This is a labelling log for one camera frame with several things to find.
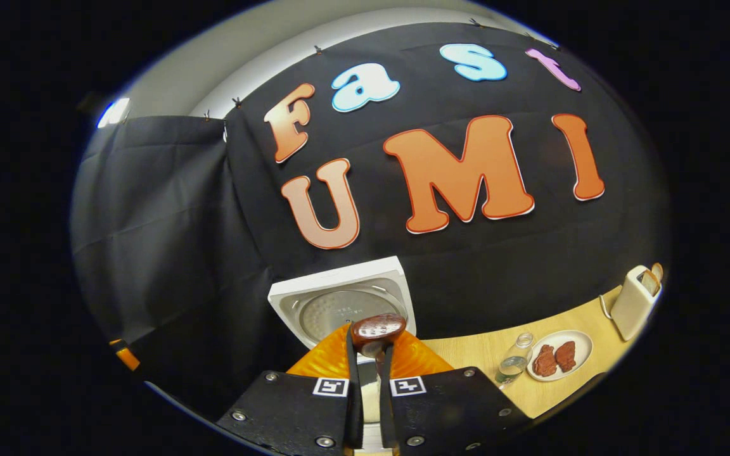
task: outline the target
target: meat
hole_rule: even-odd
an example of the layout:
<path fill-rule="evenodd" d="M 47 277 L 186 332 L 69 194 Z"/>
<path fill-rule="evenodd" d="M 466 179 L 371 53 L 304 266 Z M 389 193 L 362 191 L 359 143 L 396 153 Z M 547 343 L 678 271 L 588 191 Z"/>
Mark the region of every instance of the meat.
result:
<path fill-rule="evenodd" d="M 568 372 L 576 366 L 576 361 L 573 360 L 574 355 L 576 355 L 575 341 L 566 341 L 556 349 L 556 363 L 559 364 L 562 372 Z"/>
<path fill-rule="evenodd" d="M 534 373 L 539 376 L 551 376 L 556 373 L 556 358 L 554 358 L 554 347 L 544 345 L 539 350 L 539 355 L 532 366 Z"/>

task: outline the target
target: screw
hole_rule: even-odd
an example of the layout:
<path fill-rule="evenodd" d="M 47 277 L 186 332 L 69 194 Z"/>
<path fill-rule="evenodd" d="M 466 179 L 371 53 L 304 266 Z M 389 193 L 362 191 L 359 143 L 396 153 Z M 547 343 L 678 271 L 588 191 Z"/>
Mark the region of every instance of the screw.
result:
<path fill-rule="evenodd" d="M 334 446 L 334 441 L 330 438 L 317 438 L 315 443 L 323 448 L 330 448 Z"/>

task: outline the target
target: glass bottle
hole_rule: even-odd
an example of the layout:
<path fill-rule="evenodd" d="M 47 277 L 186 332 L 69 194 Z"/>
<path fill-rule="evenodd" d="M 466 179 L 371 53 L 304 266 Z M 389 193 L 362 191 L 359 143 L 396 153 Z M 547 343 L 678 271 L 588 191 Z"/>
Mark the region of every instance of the glass bottle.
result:
<path fill-rule="evenodd" d="M 515 344 L 506 350 L 495 375 L 495 380 L 501 384 L 501 390 L 509 386 L 525 370 L 525 366 L 531 361 L 533 344 L 534 335 L 531 332 L 524 332 L 518 336 Z"/>

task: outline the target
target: plate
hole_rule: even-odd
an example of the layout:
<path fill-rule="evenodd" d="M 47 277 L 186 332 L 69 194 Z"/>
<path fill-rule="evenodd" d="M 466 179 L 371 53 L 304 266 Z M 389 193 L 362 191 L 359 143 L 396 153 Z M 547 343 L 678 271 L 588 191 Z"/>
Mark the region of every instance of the plate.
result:
<path fill-rule="evenodd" d="M 539 350 L 545 344 L 554 347 L 554 353 L 566 343 L 566 341 L 574 341 L 576 343 L 576 355 L 573 356 L 573 360 L 576 361 L 576 366 L 568 372 L 562 372 L 559 364 L 556 366 L 556 373 L 550 376 L 539 376 L 534 373 L 534 360 L 539 355 Z M 591 357 L 593 352 L 593 341 L 591 336 L 588 336 L 582 331 L 576 331 L 574 329 L 568 329 L 565 331 L 554 332 L 554 334 L 548 334 L 546 337 L 540 339 L 540 341 L 534 346 L 534 354 L 531 355 L 531 361 L 528 362 L 528 373 L 539 381 L 555 381 L 579 370 L 582 364 L 585 364 L 588 358 Z"/>

